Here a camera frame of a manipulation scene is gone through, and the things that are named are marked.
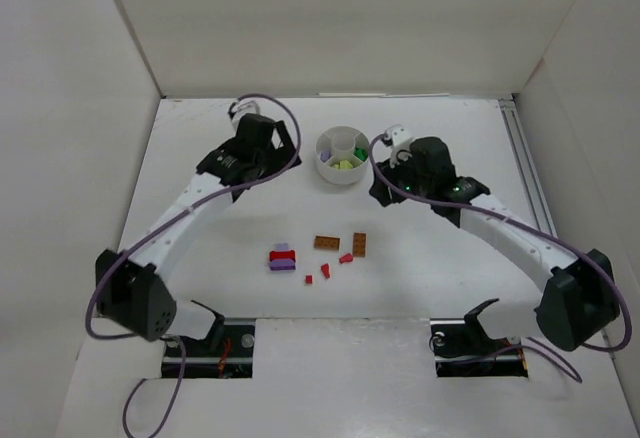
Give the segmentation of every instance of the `small red lego piece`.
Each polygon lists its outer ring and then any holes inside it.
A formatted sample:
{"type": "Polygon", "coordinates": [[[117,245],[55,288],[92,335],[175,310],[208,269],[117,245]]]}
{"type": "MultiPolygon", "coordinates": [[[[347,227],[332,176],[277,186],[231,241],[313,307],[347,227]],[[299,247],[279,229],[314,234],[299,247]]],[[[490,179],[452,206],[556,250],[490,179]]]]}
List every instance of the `small red lego piece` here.
{"type": "Polygon", "coordinates": [[[341,265],[343,263],[351,263],[353,261],[353,255],[351,253],[347,253],[346,255],[341,257],[339,261],[341,265]]]}
{"type": "Polygon", "coordinates": [[[272,251],[269,253],[269,261],[273,260],[293,260],[296,261],[296,252],[289,251],[272,251]]]}

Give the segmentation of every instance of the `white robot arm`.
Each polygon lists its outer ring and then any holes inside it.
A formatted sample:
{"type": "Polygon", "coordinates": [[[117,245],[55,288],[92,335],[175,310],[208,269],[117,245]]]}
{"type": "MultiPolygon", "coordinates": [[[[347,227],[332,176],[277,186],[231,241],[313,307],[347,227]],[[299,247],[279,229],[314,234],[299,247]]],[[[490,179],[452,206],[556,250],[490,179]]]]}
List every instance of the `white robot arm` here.
{"type": "Polygon", "coordinates": [[[196,302],[175,300],[167,288],[171,273],[199,229],[244,190],[281,172],[294,158],[293,166],[300,164],[284,122],[235,113],[232,125],[236,136],[198,164],[187,188],[145,235],[144,245],[126,254],[105,250],[96,260],[96,283],[110,275],[97,299],[98,312],[148,341],[173,335],[205,348],[217,346],[224,316],[196,302]]]}
{"type": "MultiPolygon", "coordinates": [[[[481,356],[504,346],[506,337],[530,335],[543,335],[572,351],[618,317],[618,300],[594,268],[558,244],[514,226],[523,221],[485,185],[456,175],[442,140],[414,139],[401,125],[389,128],[381,140],[391,148],[391,157],[376,164],[371,196],[382,206],[401,203],[407,196],[430,204],[436,214],[507,257],[542,293],[538,306],[510,313],[509,321],[491,309],[481,313],[497,299],[478,305],[464,318],[432,320],[432,337],[440,345],[436,354],[481,356]]],[[[586,256],[612,277],[604,254],[592,250],[586,256]]]]}

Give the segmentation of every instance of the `white wall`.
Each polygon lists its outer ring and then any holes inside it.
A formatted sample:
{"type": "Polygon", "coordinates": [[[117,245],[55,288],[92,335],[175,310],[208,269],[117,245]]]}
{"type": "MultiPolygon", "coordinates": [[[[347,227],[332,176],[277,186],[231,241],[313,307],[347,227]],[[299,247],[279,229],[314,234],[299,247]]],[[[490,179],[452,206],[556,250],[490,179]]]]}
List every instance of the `white wall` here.
{"type": "Polygon", "coordinates": [[[162,92],[520,91],[573,0],[122,0],[162,92]]]}
{"type": "MultiPolygon", "coordinates": [[[[640,0],[577,0],[517,104],[561,236],[598,247],[635,312],[616,356],[640,423],[640,0]]],[[[611,327],[617,341],[621,327],[611,327]]]]}
{"type": "Polygon", "coordinates": [[[159,96],[112,0],[0,0],[0,23],[0,436],[40,438],[159,96]]]}

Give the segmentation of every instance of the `brown lego brick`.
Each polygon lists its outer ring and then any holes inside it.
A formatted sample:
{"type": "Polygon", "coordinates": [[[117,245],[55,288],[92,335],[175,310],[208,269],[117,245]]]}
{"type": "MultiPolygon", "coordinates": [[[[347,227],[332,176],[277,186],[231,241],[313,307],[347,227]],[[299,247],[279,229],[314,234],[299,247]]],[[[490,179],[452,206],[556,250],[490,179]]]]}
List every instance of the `brown lego brick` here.
{"type": "Polygon", "coordinates": [[[357,256],[358,258],[364,258],[365,256],[367,256],[366,233],[353,234],[353,256],[357,256]]]}
{"type": "Polygon", "coordinates": [[[316,239],[313,242],[313,247],[321,250],[338,251],[340,249],[340,238],[316,236],[316,239]]]}

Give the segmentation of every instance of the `white bowl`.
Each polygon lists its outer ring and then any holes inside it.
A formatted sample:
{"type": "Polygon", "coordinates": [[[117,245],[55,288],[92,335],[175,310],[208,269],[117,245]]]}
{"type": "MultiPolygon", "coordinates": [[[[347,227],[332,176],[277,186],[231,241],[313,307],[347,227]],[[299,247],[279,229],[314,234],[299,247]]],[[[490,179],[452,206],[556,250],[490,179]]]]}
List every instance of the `white bowl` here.
{"type": "Polygon", "coordinates": [[[362,148],[369,153],[369,140],[360,131],[350,126],[336,126],[325,131],[316,142],[316,167],[318,173],[329,183],[335,185],[351,185],[360,181],[367,173],[369,157],[363,162],[353,154],[356,148],[362,148]],[[327,162],[320,159],[323,151],[331,152],[327,162]],[[352,165],[351,170],[338,170],[332,165],[347,160],[352,165]]]}

